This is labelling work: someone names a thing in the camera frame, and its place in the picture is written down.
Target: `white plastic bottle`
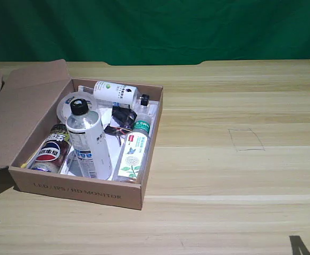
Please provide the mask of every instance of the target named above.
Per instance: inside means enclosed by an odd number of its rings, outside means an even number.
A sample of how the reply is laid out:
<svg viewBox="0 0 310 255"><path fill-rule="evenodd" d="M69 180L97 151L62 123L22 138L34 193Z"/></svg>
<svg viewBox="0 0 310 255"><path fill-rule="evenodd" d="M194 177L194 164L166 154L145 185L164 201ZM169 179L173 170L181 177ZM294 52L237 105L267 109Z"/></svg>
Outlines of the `white plastic bottle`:
<svg viewBox="0 0 310 255"><path fill-rule="evenodd" d="M79 86L78 91L93 94L100 105L134 109L140 104L141 94L136 87L107 81L97 81L95 88Z"/></svg>
<svg viewBox="0 0 310 255"><path fill-rule="evenodd" d="M108 179L112 165L100 115L89 110L85 99L74 100L70 106L66 128L83 176Z"/></svg>
<svg viewBox="0 0 310 255"><path fill-rule="evenodd" d="M148 99L142 100L132 132L125 138L112 181L141 182L151 126L151 117L147 114Z"/></svg>

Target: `black bottle cap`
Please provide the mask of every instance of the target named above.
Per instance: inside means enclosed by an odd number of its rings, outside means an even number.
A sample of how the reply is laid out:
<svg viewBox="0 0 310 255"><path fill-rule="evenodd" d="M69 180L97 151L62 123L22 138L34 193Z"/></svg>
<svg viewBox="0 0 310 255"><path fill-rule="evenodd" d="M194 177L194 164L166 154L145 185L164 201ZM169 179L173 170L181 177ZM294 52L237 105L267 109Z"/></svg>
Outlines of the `black bottle cap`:
<svg viewBox="0 0 310 255"><path fill-rule="evenodd" d="M71 112L73 115L79 116L87 113L89 107L85 99L76 99L70 103Z"/></svg>
<svg viewBox="0 0 310 255"><path fill-rule="evenodd" d="M149 95L143 94L140 98L140 105L148 106L149 104Z"/></svg>
<svg viewBox="0 0 310 255"><path fill-rule="evenodd" d="M51 128L51 132L53 130L67 130L66 129L66 125L65 124L55 124L52 128Z"/></svg>

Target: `clear plastic bottle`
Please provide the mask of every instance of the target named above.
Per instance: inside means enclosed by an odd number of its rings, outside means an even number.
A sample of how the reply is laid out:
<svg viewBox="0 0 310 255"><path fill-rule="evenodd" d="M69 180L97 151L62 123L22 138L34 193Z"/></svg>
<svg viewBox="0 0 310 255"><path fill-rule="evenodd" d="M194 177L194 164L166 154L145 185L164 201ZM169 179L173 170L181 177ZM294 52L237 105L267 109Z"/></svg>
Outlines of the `clear plastic bottle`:
<svg viewBox="0 0 310 255"><path fill-rule="evenodd" d="M99 105L135 109L141 102L141 94L136 87L107 81L97 81L95 88L78 86L78 91L92 94Z"/></svg>
<svg viewBox="0 0 310 255"><path fill-rule="evenodd" d="M141 182L146 163L145 155L150 142L151 117L147 114L148 100L148 97L143 99L137 110L135 125L125 138L112 181Z"/></svg>
<svg viewBox="0 0 310 255"><path fill-rule="evenodd" d="M70 106L66 128L83 176L108 179L112 165L100 115L89 110L85 99L74 100Z"/></svg>

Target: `pepsi can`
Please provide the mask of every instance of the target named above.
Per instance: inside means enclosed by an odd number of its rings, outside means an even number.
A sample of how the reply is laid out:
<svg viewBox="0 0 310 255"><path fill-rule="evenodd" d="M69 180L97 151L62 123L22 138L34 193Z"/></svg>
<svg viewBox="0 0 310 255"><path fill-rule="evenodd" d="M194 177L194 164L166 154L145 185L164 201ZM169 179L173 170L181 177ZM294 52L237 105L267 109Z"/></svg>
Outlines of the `pepsi can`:
<svg viewBox="0 0 310 255"><path fill-rule="evenodd" d="M64 124L54 125L31 169L59 173L71 147L70 136Z"/></svg>

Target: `bottle label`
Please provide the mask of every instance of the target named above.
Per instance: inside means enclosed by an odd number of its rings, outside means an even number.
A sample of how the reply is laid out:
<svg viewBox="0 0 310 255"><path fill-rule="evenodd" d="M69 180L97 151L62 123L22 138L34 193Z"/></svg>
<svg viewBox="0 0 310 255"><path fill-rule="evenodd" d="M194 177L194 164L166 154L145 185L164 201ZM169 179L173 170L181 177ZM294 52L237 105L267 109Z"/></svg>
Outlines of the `bottle label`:
<svg viewBox="0 0 310 255"><path fill-rule="evenodd" d="M113 102L115 106L130 108L133 105L135 93L136 87L107 81L97 81L93 95L96 99Z"/></svg>
<svg viewBox="0 0 310 255"><path fill-rule="evenodd" d="M143 129L147 133L150 131L150 125L146 121L136 121L135 125L133 126L133 129Z"/></svg>
<svg viewBox="0 0 310 255"><path fill-rule="evenodd" d="M68 129L83 176L108 179L112 165L102 122L86 130Z"/></svg>
<svg viewBox="0 0 310 255"><path fill-rule="evenodd" d="M148 137L142 133L130 133L125 141L125 148L122 155L118 175L136 179L146 148Z"/></svg>

